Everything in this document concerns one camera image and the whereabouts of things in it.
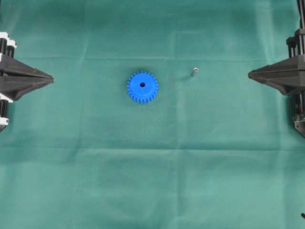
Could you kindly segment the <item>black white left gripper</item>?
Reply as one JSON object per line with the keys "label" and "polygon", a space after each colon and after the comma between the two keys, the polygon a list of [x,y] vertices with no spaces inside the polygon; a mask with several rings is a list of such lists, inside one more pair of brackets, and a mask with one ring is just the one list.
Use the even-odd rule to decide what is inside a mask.
{"label": "black white left gripper", "polygon": [[17,44],[7,32],[0,33],[0,70],[10,75],[0,77],[0,131],[9,124],[9,103],[19,100],[23,95],[43,88],[54,82],[51,75],[32,68],[16,59]]}

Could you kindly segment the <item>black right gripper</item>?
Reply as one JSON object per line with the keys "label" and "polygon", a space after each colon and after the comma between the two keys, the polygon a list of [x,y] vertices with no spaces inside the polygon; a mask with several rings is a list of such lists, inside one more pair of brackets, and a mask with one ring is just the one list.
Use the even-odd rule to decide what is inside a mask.
{"label": "black right gripper", "polygon": [[291,96],[293,108],[294,128],[303,137],[305,136],[305,87],[290,86],[285,83],[273,83],[266,79],[284,78],[291,75],[299,75],[305,71],[305,57],[297,56],[305,53],[304,36],[295,32],[294,37],[286,40],[289,59],[252,70],[248,78],[258,83],[265,84],[282,95]]}

